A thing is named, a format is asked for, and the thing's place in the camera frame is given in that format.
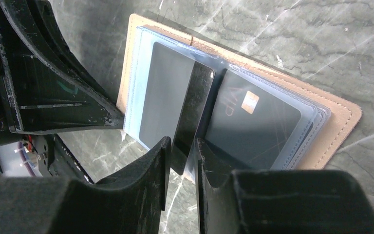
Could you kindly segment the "beige leather card holder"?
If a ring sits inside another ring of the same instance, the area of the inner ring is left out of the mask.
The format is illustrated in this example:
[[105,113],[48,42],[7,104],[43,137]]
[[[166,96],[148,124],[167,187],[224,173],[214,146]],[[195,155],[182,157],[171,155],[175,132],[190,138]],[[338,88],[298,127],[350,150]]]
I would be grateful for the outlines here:
[[236,168],[320,170],[362,116],[352,102],[138,14],[117,107],[146,149],[170,137],[173,169],[191,181],[196,138]]

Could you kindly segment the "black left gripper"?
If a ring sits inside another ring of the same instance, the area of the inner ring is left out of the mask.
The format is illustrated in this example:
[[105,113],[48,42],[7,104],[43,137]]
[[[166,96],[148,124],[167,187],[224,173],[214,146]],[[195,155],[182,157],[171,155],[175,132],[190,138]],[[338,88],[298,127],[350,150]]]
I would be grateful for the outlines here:
[[0,0],[0,146],[18,134],[119,129],[123,122],[70,51],[48,1]]

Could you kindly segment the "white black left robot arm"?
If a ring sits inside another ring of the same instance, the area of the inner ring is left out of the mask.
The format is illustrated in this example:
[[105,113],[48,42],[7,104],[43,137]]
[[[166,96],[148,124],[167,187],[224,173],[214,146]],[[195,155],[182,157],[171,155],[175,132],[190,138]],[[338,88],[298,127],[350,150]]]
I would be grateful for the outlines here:
[[59,133],[124,115],[69,49],[47,0],[0,0],[0,177],[91,177]]

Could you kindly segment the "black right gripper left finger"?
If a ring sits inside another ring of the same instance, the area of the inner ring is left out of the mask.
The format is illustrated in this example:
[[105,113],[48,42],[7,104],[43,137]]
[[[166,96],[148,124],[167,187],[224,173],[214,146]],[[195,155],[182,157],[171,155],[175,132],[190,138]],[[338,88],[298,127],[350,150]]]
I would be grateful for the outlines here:
[[171,139],[90,184],[65,176],[0,178],[0,234],[156,234]]

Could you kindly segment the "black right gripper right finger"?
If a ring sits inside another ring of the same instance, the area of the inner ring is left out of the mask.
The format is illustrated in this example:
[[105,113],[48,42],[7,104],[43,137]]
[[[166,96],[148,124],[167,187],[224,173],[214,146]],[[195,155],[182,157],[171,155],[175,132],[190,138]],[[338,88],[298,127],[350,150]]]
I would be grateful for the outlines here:
[[359,182],[338,170],[233,169],[194,141],[202,234],[374,234]]

